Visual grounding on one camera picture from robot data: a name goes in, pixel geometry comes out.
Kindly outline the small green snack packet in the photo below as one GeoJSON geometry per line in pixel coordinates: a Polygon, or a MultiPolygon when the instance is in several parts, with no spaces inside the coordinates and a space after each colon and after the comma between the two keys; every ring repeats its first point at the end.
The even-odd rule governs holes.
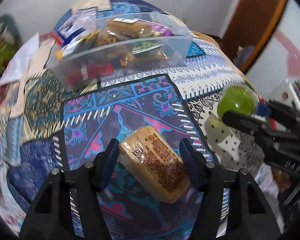
{"type": "Polygon", "coordinates": [[[163,46],[163,44],[155,43],[155,42],[148,42],[142,41],[134,44],[134,47],[131,50],[133,55],[147,53],[149,51],[153,51],[159,49],[163,46]]]}

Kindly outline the white yellow snack packet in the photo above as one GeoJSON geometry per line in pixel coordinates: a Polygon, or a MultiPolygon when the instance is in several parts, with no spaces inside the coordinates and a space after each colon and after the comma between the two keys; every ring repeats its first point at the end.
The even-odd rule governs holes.
{"type": "Polygon", "coordinates": [[[77,35],[68,44],[56,51],[56,59],[61,60],[62,58],[71,54],[79,53],[92,48],[93,43],[96,41],[100,31],[100,29],[97,29],[96,31],[93,31],[85,36],[82,36],[81,34],[77,35]]]}

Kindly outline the brown wooden door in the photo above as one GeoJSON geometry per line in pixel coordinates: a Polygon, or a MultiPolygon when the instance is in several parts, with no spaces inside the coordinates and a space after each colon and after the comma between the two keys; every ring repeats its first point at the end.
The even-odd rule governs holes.
{"type": "Polygon", "coordinates": [[[239,66],[247,73],[274,33],[287,0],[239,0],[233,17],[222,38],[222,51],[231,60],[238,48],[254,46],[254,50],[239,66]]]}

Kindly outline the white stickered laptop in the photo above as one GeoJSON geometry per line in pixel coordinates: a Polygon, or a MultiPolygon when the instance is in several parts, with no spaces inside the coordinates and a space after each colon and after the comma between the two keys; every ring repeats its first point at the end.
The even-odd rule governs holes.
{"type": "Polygon", "coordinates": [[[269,100],[278,101],[300,111],[300,80],[285,79],[268,96],[269,100]]]}

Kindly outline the patchwork patterned bed cover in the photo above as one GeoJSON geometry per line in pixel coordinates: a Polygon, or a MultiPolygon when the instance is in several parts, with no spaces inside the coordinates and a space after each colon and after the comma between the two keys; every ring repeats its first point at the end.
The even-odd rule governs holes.
{"type": "MultiPolygon", "coordinates": [[[[86,10],[81,22],[90,27],[81,35],[100,18],[160,12],[129,10],[128,2],[138,4],[106,0],[106,12],[86,10]]],[[[15,101],[0,104],[0,239],[20,239],[28,210],[54,168],[76,170],[105,151],[111,139],[120,143],[143,126],[156,129],[180,157],[179,144],[187,139],[206,161],[224,169],[209,148],[210,135],[199,115],[214,131],[223,88],[246,84],[217,47],[192,34],[183,64],[68,91],[46,67],[51,50],[60,44],[40,42],[15,101]]],[[[157,201],[117,159],[109,185],[97,198],[110,239],[190,239],[203,193],[190,184],[174,204],[157,201]]],[[[224,189],[219,223],[228,219],[229,199],[230,190],[224,189]]],[[[74,189],[70,203],[75,234],[85,239],[74,189]]]]}

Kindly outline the purple white snack pack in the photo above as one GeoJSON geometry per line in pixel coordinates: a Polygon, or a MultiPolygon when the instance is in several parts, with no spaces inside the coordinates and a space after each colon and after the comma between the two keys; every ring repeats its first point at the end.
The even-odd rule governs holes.
{"type": "Polygon", "coordinates": [[[151,22],[151,27],[152,27],[152,32],[151,32],[152,37],[170,37],[170,36],[174,36],[172,31],[165,25],[158,24],[158,23],[155,23],[155,22],[151,22]]]}

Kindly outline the round cracker roll pack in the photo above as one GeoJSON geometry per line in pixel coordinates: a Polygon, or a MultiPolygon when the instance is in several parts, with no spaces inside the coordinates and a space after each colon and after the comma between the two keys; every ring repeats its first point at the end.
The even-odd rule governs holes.
{"type": "Polygon", "coordinates": [[[152,24],[137,18],[111,18],[106,25],[107,30],[126,38],[144,38],[152,35],[152,24]]]}

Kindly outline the clear plastic storage bin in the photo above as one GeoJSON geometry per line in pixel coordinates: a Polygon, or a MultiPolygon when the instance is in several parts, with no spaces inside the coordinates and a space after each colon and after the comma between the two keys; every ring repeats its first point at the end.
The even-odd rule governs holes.
{"type": "Polygon", "coordinates": [[[188,27],[157,11],[104,17],[87,35],[53,48],[46,67],[73,91],[93,81],[183,64],[191,42],[188,27]]]}

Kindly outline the blue white red snack bag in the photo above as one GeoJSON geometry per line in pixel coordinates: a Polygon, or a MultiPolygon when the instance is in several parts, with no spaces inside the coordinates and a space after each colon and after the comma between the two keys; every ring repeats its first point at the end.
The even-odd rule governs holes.
{"type": "Polygon", "coordinates": [[[59,45],[60,48],[68,45],[72,40],[76,39],[88,30],[90,27],[89,23],[81,22],[81,21],[71,21],[65,22],[57,31],[57,35],[60,38],[61,44],[59,45]]]}

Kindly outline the green jelly cup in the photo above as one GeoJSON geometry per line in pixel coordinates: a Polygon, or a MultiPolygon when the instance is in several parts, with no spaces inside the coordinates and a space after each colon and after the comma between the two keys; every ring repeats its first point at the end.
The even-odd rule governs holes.
{"type": "Polygon", "coordinates": [[[241,83],[230,83],[222,90],[217,116],[221,119],[227,111],[251,115],[255,112],[257,103],[257,97],[249,87],[241,83]]]}

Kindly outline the pile of clothes and boxes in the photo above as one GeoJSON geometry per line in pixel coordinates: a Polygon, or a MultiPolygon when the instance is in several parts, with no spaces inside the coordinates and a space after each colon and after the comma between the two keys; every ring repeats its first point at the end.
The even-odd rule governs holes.
{"type": "Polygon", "coordinates": [[[22,44],[19,29],[11,14],[0,16],[0,77],[22,44]]]}

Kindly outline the tan biscuit pack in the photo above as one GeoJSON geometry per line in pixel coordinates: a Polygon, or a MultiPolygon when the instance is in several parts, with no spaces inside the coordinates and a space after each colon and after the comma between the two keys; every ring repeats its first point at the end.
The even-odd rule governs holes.
{"type": "Polygon", "coordinates": [[[157,201],[174,204],[189,188],[181,157],[152,126],[130,134],[119,149],[119,162],[157,201]]]}

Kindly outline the white pillow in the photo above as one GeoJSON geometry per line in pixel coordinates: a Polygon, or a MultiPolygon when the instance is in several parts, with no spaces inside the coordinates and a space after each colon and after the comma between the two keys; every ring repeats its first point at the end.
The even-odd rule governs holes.
{"type": "Polygon", "coordinates": [[[29,67],[34,53],[39,49],[39,45],[39,33],[36,33],[21,46],[21,48],[11,59],[6,70],[0,78],[0,86],[21,80],[23,74],[29,67]]]}

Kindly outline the clear bag with green seal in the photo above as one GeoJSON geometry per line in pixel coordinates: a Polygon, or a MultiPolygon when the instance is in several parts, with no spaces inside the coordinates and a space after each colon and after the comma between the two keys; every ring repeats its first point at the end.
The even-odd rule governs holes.
{"type": "Polygon", "coordinates": [[[119,57],[124,61],[124,65],[127,65],[129,61],[133,61],[135,56],[127,49],[126,45],[117,45],[118,42],[126,41],[127,39],[120,36],[111,30],[100,31],[98,34],[95,45],[97,47],[113,45],[106,49],[106,56],[108,59],[114,59],[119,57]]]}

